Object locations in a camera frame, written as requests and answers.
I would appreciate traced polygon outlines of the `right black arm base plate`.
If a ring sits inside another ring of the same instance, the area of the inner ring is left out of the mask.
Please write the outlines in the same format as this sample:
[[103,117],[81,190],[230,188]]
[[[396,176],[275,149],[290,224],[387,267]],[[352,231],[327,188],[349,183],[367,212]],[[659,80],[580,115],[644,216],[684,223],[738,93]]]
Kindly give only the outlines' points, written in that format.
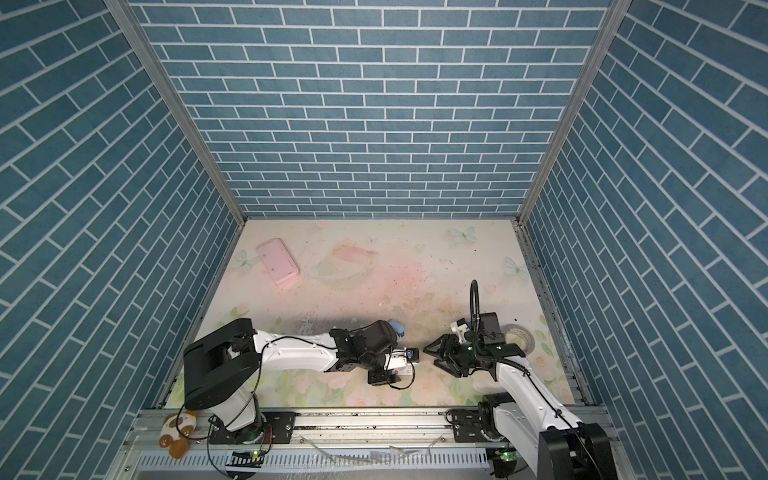
[[456,443],[480,443],[498,440],[484,428],[477,409],[449,409],[444,413],[444,418]]

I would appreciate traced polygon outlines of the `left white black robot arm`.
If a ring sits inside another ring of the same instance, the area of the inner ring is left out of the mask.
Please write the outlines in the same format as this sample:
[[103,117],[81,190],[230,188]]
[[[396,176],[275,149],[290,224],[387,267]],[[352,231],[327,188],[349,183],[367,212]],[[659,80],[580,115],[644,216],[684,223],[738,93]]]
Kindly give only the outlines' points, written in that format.
[[349,329],[299,336],[257,330],[238,318],[194,341],[183,352],[184,403],[188,410],[210,410],[229,432],[261,423],[255,386],[266,372],[311,370],[367,372],[371,386],[392,386],[414,373],[419,353],[398,346],[401,327],[377,320]]

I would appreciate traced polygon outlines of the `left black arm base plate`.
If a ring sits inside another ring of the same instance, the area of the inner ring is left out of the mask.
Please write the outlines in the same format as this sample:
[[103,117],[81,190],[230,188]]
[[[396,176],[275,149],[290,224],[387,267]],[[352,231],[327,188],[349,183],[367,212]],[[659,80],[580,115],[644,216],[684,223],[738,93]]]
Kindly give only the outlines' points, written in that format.
[[228,430],[218,417],[211,417],[213,426],[208,442],[213,445],[275,445],[288,444],[293,435],[297,414],[292,411],[267,411],[260,419],[239,430]]

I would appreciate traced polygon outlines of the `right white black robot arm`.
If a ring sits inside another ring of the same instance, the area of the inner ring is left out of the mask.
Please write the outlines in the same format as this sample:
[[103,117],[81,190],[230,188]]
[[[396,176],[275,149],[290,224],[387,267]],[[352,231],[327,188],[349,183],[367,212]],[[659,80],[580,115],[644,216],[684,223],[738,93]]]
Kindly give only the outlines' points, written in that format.
[[434,365],[456,377],[486,372],[501,393],[478,404],[479,430],[507,441],[538,479],[616,479],[610,439],[560,402],[535,375],[525,352],[506,341],[498,316],[480,311],[477,281],[469,289],[469,317],[422,349]]

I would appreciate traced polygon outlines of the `light blue stapler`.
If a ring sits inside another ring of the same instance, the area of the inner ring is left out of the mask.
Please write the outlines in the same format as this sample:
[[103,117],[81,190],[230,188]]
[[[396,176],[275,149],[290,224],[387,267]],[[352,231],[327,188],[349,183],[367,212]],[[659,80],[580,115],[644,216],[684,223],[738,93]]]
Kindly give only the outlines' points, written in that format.
[[405,336],[405,327],[400,322],[396,320],[389,320],[388,323],[399,338],[403,338]]

